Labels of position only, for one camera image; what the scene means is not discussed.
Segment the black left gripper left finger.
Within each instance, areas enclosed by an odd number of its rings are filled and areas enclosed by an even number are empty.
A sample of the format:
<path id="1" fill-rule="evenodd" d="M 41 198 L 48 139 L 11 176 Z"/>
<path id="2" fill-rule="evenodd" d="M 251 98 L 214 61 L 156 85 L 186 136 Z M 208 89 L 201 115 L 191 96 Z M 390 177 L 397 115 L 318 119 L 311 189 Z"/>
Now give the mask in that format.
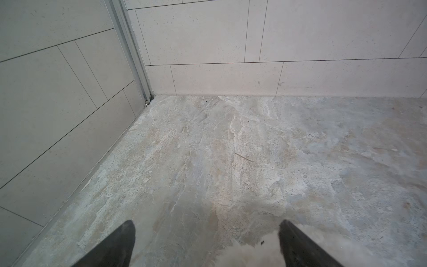
<path id="1" fill-rule="evenodd" d="M 127 220 L 72 267 L 129 267 L 135 240 L 135 225 Z"/>

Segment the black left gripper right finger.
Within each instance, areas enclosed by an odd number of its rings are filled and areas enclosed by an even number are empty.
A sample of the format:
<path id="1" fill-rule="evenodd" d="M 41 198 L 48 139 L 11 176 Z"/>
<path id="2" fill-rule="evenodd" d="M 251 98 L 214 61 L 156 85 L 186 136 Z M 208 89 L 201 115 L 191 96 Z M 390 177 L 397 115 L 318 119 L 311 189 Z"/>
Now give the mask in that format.
<path id="1" fill-rule="evenodd" d="M 287 267 L 343 267 L 289 220 L 280 223 L 278 237 Z"/>

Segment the white plush teddy bear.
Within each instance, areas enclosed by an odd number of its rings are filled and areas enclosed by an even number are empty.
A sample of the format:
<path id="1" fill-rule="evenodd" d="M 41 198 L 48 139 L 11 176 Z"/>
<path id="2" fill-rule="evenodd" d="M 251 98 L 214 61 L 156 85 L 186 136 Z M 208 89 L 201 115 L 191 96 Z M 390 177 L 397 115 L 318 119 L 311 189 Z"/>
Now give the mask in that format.
<path id="1" fill-rule="evenodd" d="M 341 234 L 328 233 L 310 225 L 296 225 L 310 239 L 345 267 L 383 267 L 384 263 L 368 248 Z M 232 241 L 215 259 L 216 267 L 284 267 L 278 231 L 268 233 L 253 246 Z"/>

